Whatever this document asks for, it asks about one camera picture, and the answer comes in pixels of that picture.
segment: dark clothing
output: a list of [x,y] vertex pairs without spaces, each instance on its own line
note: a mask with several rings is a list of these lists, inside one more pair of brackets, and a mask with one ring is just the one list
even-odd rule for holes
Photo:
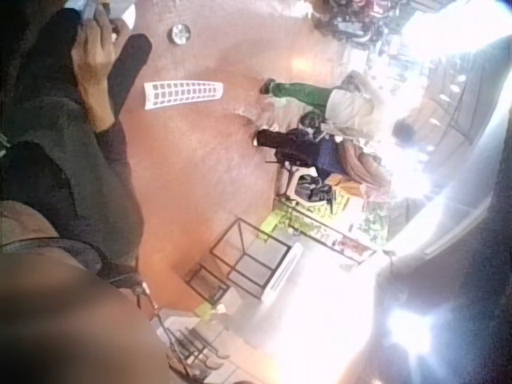
[[275,156],[279,162],[314,166],[321,180],[326,180],[331,174],[346,174],[340,163],[338,144],[332,137],[314,142],[307,132],[295,128],[285,134],[260,130],[256,139],[259,146],[276,149]]
[[34,208],[59,235],[89,242],[111,261],[132,262],[143,223],[117,117],[151,44],[144,35],[127,40],[108,79],[116,123],[94,134],[70,57],[79,23],[74,10],[56,13],[20,67],[2,127],[12,144],[2,160],[2,199]]
[[260,130],[256,133],[259,146],[276,150],[278,162],[290,162],[294,166],[314,166],[318,157],[318,144],[308,138],[304,130],[294,129],[286,132]]

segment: black sleeve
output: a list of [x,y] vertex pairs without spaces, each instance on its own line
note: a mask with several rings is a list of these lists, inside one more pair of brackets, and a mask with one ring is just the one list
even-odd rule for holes
[[68,178],[40,145],[21,142],[2,158],[2,200],[20,202],[42,214],[56,229],[76,217]]
[[126,156],[126,136],[121,122],[116,120],[111,128],[95,136],[99,149],[110,168],[125,185],[132,188],[130,164]]

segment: white shirt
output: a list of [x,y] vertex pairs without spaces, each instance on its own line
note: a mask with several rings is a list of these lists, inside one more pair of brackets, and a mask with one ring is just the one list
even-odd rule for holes
[[[368,91],[368,83],[363,87]],[[390,131],[390,117],[386,104],[376,89],[367,92],[369,97],[346,90],[333,90],[326,107],[326,118],[332,122],[326,130],[354,138],[375,140]]]

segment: shoe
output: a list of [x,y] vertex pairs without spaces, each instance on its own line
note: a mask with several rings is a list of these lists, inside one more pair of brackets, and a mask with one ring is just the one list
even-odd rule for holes
[[259,89],[260,94],[270,94],[270,88],[275,83],[275,78],[268,78]]

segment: metal frame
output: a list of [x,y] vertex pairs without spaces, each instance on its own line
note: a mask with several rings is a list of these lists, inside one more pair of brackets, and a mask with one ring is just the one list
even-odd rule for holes
[[[246,249],[246,244],[244,242],[244,238],[243,238],[243,234],[242,234],[242,224],[248,226],[249,228],[251,228],[252,230],[255,230],[256,232],[258,232],[259,234],[263,234],[265,235],[266,237],[268,237],[269,239],[272,239],[273,241],[275,241],[276,243],[282,245],[285,247],[285,252],[281,255],[278,263],[272,267],[272,266],[268,266],[267,264],[265,264],[264,262],[262,262],[261,260],[258,260],[255,256],[253,256],[252,254],[249,254],[247,252],[247,249]],[[235,228],[235,226],[238,228],[238,236],[240,238],[240,244],[242,245],[242,254],[240,255],[240,257],[237,259],[237,261],[231,265],[228,263],[228,261],[226,261],[224,258],[222,258],[221,256],[219,256],[218,254],[215,253],[215,249],[218,247],[218,245],[222,242],[222,240],[224,240],[224,238],[226,238],[226,236],[228,235],[229,232],[232,231],[233,228]],[[227,275],[227,279],[233,283],[234,285],[236,285],[238,288],[240,288],[241,290],[245,291],[246,293],[248,293],[250,296],[252,296],[253,298],[256,298],[257,300],[259,300],[261,298],[261,296],[257,296],[256,294],[250,292],[247,288],[245,288],[244,286],[241,286],[238,282],[234,281],[232,278],[231,278],[231,274],[233,272],[236,272],[237,274],[239,274],[240,276],[242,276],[245,280],[247,280],[248,282],[250,282],[251,284],[253,284],[254,286],[256,286],[257,288],[260,288],[262,290],[262,292],[265,290],[265,288],[268,287],[270,281],[272,280],[272,278],[275,276],[275,274],[277,273],[277,271],[279,270],[279,268],[281,267],[281,265],[283,264],[286,256],[288,255],[288,253],[290,252],[291,250],[291,246],[289,244],[286,244],[284,241],[276,238],[275,236],[272,236],[271,234],[265,232],[264,230],[261,230],[259,228],[257,228],[256,226],[252,225],[251,223],[249,223],[248,221],[244,220],[243,218],[237,218],[230,226],[229,228],[227,229],[226,232],[224,232],[224,234],[222,234],[222,236],[220,237],[219,240],[216,241],[216,243],[211,247],[210,249],[210,254],[212,256],[214,256],[217,260],[219,260],[222,264],[224,264],[225,266],[227,266],[229,268],[229,272],[226,274]],[[269,276],[266,278],[265,282],[263,284],[260,284],[258,282],[256,282],[255,280],[253,280],[252,278],[250,278],[249,276],[247,276],[246,274],[244,274],[243,272],[241,272],[240,270],[237,269],[238,267],[238,264],[240,263],[241,260],[244,259],[244,257],[247,256],[248,258],[250,258],[252,261],[256,262],[257,264],[259,264],[260,266],[262,266],[263,268],[267,269],[270,273],[269,273]]]
[[[221,291],[221,294],[218,296],[218,298],[216,299],[212,299],[212,298],[208,298],[206,297],[205,295],[203,295],[198,289],[196,289],[194,287],[194,279],[199,275],[199,273],[201,273],[201,271],[205,271],[207,272],[210,276],[214,277],[216,280],[219,281],[219,285],[220,285],[220,291]],[[216,306],[217,304],[220,303],[220,301],[222,300],[222,298],[224,297],[224,295],[226,294],[226,292],[228,291],[228,289],[230,288],[230,286],[228,284],[226,284],[219,276],[217,276],[216,274],[214,274],[211,270],[209,270],[208,268],[206,268],[203,264],[199,264],[198,265],[198,268],[192,273],[192,275],[187,279],[185,280],[185,283],[197,294],[199,295],[204,301],[208,302],[210,305],[212,306]]]
[[[310,216],[308,215],[306,212],[303,212],[302,210],[298,210],[297,208],[295,208],[294,206],[290,206],[289,204],[287,204],[286,202],[284,201],[280,201],[281,204],[283,204],[284,206],[286,206],[287,208],[290,208],[293,212],[296,212],[302,216],[304,216],[305,218],[307,218],[308,220],[311,220],[313,222],[316,222],[317,224],[320,224],[321,226],[324,226],[325,228],[327,228],[328,230],[332,230],[333,232],[337,233],[337,234],[340,234],[341,236],[345,237],[345,238],[350,238],[352,239],[350,236],[348,236],[347,234],[344,234],[343,232],[339,231],[339,230],[336,230],[335,228],[333,228],[332,226],[328,226],[327,224],[325,224],[324,222],[321,222],[320,220],[314,218],[313,216]],[[314,236],[311,236],[310,234],[307,234],[306,232],[304,232],[303,230],[295,227],[295,226],[292,226],[292,225],[289,225],[290,228],[294,229],[294,230],[297,230],[301,233],[301,235],[313,240],[314,242],[324,246],[325,248],[329,249],[329,250],[332,250],[333,252],[336,252],[337,254],[340,254],[341,256],[343,256],[344,258],[347,258],[349,260],[351,260],[352,262],[355,262],[356,264],[358,264],[358,266],[360,266],[361,264],[363,264],[366,260],[368,260],[369,258],[371,258],[374,254],[377,253],[377,250],[371,246],[368,246],[368,248],[370,249],[373,249],[373,253],[370,254],[368,257],[364,258],[363,260],[357,260],[356,258],[352,258],[351,256],[347,255],[347,254],[344,254],[343,252],[341,252],[340,250],[337,250],[336,248],[334,248],[333,246],[323,242],[322,240],[318,239],[318,238],[315,238]]]

